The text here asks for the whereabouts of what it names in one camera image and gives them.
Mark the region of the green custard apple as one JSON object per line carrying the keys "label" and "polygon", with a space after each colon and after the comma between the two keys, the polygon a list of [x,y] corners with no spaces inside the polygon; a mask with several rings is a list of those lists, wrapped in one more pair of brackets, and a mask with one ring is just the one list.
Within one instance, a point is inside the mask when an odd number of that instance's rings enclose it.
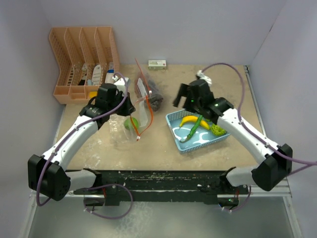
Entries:
{"label": "green custard apple", "polygon": [[131,129],[138,129],[139,128],[139,122],[135,117],[127,118],[123,123],[125,129],[131,130]]}

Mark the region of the yellow banana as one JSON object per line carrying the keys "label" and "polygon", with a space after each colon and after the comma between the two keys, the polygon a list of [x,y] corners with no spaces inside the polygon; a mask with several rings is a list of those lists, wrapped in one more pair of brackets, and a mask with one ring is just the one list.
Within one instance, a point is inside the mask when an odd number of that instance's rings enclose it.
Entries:
{"label": "yellow banana", "polygon": [[[182,120],[181,120],[181,123],[179,125],[179,127],[182,127],[184,124],[186,123],[196,123],[198,121],[198,117],[197,116],[185,116]],[[200,121],[200,124],[199,124],[201,127],[203,127],[204,129],[206,130],[210,130],[211,129],[211,126],[205,121],[205,120],[201,120]]]}

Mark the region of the green chili pepper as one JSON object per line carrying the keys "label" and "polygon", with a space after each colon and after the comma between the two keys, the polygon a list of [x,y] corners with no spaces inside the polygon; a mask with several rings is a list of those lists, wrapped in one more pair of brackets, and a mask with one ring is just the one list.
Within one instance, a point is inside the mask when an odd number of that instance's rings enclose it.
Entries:
{"label": "green chili pepper", "polygon": [[190,140],[190,139],[192,138],[192,136],[195,134],[197,128],[199,127],[200,122],[201,122],[202,119],[203,119],[203,116],[200,115],[200,116],[198,117],[198,119],[196,120],[194,126],[191,128],[189,134],[188,134],[186,137],[184,137],[184,138],[182,138],[182,139],[180,140],[181,143],[185,143],[185,142],[187,142],[188,140]]}

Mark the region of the light blue plastic basket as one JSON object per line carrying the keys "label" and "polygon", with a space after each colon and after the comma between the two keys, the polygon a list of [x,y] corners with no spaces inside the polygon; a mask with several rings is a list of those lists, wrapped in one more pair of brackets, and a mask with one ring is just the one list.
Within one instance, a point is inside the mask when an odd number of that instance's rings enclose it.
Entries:
{"label": "light blue plastic basket", "polygon": [[203,126],[199,126],[187,142],[181,142],[182,139],[186,138],[186,136],[190,133],[191,128],[195,125],[194,122],[188,122],[180,125],[182,119],[186,116],[198,117],[199,115],[185,110],[180,110],[169,113],[165,116],[167,125],[171,131],[179,153],[187,153],[201,147],[226,140],[230,136],[230,133],[228,132],[223,135],[215,135]]}

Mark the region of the yellow-green custard apple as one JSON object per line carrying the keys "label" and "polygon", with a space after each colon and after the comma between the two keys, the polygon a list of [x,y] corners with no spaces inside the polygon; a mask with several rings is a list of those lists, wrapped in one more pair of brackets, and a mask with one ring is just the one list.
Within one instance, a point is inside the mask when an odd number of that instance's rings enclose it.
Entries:
{"label": "yellow-green custard apple", "polygon": [[221,128],[220,126],[216,125],[216,124],[212,124],[211,125],[211,132],[215,135],[215,136],[222,136],[224,134],[226,134],[226,130]]}

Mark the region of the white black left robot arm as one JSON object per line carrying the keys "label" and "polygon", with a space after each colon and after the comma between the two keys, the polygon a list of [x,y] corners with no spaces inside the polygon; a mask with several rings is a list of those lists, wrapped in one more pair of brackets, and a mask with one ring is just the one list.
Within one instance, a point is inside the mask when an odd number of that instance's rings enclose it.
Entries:
{"label": "white black left robot arm", "polygon": [[69,191],[86,189],[97,194],[102,189],[101,175],[91,169],[67,172],[67,167],[78,150],[95,134],[110,115],[127,117],[135,112],[127,90],[104,83],[80,111],[72,127],[41,156],[32,155],[27,163],[28,185],[37,195],[55,201],[62,200]]}

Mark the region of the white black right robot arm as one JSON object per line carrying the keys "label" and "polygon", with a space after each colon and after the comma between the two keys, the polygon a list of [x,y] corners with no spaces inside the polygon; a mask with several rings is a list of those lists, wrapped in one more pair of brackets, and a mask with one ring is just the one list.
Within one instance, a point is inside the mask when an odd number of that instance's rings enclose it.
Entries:
{"label": "white black right robot arm", "polygon": [[271,191],[292,170],[292,162],[285,156],[293,155],[292,148],[278,145],[268,139],[242,117],[238,110],[225,98],[215,98],[208,84],[198,79],[190,84],[181,84],[173,106],[179,105],[185,97],[183,109],[202,115],[212,123],[229,132],[243,145],[257,162],[253,167],[232,167],[222,174],[221,190],[232,194],[238,186],[257,185],[264,191]]}

